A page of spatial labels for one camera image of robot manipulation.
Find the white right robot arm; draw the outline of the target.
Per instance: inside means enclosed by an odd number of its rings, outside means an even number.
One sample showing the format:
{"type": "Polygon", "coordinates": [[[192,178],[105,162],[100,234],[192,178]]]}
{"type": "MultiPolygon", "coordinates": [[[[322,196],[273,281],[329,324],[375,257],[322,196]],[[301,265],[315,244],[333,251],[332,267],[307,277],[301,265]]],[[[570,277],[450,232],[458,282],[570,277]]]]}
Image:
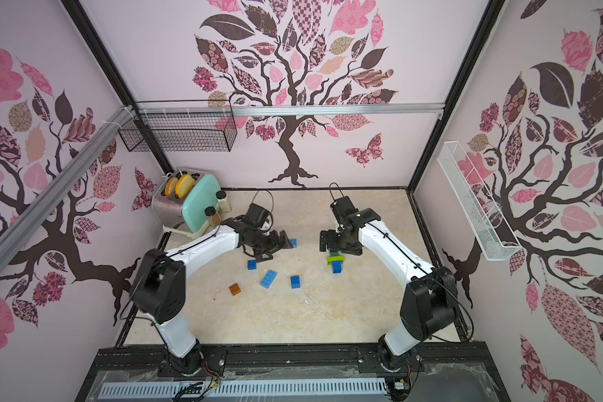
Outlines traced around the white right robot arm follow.
{"type": "Polygon", "coordinates": [[[330,208],[336,228],[320,232],[319,250],[361,256],[367,249],[404,288],[399,321],[378,344],[381,365],[395,371],[412,349],[457,320],[456,280],[404,245],[373,209],[355,208],[348,196],[334,199],[330,208]]]}

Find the lime green lego brick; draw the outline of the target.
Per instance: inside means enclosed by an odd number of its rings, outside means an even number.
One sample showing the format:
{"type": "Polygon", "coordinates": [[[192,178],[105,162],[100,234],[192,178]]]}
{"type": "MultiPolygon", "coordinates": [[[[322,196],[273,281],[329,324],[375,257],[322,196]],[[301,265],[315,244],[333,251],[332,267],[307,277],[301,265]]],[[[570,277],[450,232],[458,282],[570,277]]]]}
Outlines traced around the lime green lego brick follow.
{"type": "Polygon", "coordinates": [[[331,266],[335,262],[343,263],[343,261],[344,261],[344,256],[328,256],[328,258],[327,258],[327,264],[329,266],[331,266]]]}

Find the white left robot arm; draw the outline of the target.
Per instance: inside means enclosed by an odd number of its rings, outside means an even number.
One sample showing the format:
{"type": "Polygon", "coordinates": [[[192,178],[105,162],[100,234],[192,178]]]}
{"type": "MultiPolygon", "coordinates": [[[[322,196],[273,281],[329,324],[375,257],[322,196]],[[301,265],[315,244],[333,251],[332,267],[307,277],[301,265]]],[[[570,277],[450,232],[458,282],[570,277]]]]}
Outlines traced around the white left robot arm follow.
{"type": "Polygon", "coordinates": [[[249,256],[257,262],[270,261],[276,252],[293,248],[286,231],[271,229],[273,223],[271,211],[251,204],[245,214],[225,219],[209,234],[169,251],[151,249],[141,259],[132,302],[156,328],[174,371],[194,375],[203,362],[200,342],[183,313],[187,279],[237,248],[252,249],[249,256]]]}

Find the blue small lego brick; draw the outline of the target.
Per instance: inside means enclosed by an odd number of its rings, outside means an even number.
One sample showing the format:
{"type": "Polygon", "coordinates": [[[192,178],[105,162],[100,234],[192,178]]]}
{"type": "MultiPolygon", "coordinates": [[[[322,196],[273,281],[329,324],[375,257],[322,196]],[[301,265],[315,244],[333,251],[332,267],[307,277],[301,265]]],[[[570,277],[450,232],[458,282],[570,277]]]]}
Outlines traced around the blue small lego brick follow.
{"type": "Polygon", "coordinates": [[[301,287],[300,276],[292,276],[290,280],[292,289],[299,289],[301,287]]]}

